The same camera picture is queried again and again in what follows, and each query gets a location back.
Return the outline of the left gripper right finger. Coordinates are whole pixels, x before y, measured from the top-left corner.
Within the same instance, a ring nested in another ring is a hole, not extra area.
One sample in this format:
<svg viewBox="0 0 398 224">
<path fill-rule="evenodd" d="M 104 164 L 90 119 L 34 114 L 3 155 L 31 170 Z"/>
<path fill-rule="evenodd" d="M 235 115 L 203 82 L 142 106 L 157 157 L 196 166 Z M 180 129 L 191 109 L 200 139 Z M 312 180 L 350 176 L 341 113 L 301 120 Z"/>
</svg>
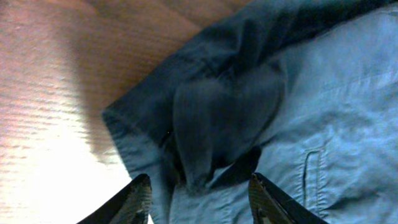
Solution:
<svg viewBox="0 0 398 224">
<path fill-rule="evenodd" d="M 258 172 L 248 192 L 254 224 L 327 224 Z"/>
</svg>

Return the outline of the navy blue shorts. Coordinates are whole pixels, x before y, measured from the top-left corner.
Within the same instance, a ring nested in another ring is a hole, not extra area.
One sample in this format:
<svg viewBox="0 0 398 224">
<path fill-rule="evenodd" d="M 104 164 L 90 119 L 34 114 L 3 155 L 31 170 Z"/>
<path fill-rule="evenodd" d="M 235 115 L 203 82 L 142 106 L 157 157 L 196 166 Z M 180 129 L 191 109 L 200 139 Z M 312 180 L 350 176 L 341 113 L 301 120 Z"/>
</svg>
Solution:
<svg viewBox="0 0 398 224">
<path fill-rule="evenodd" d="M 103 121 L 155 223 L 252 223 L 254 172 L 328 223 L 396 223 L 397 2 L 250 2 Z"/>
</svg>

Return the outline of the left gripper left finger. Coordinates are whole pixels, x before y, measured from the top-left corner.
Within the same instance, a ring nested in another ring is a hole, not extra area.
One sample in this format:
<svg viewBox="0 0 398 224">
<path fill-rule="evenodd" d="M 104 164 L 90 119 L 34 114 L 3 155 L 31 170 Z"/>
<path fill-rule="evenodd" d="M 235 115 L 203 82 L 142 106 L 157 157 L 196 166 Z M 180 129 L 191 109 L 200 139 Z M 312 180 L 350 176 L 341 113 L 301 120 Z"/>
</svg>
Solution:
<svg viewBox="0 0 398 224">
<path fill-rule="evenodd" d="M 148 224 L 151 205 L 150 177 L 139 174 L 78 224 Z"/>
</svg>

